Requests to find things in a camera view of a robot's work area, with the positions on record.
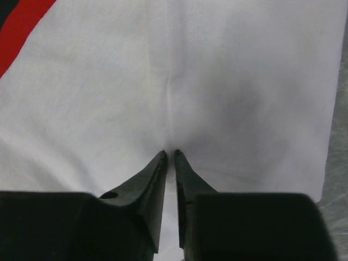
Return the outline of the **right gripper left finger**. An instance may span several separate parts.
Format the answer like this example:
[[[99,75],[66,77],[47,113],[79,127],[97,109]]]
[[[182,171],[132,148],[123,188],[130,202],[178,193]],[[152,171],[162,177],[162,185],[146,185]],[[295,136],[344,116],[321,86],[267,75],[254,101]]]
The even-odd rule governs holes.
[[[135,220],[153,253],[159,250],[165,182],[166,152],[160,151],[144,169],[100,196]]]

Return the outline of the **white Coca-Cola t-shirt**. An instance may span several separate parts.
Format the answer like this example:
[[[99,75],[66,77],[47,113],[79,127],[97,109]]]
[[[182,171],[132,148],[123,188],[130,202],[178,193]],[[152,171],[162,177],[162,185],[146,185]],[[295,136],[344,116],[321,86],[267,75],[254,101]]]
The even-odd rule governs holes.
[[[1,260],[336,260],[317,207],[347,1],[1,1]],[[216,193],[179,246],[175,151]],[[158,253],[100,199],[166,152]]]

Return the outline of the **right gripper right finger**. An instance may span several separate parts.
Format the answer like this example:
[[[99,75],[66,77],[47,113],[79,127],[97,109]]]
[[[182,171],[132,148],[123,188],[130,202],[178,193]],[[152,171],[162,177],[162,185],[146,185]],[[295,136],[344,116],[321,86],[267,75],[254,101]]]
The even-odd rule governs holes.
[[[192,169],[182,151],[175,151],[174,164],[177,184],[179,246],[185,249],[192,241],[196,196],[216,193],[217,191]]]

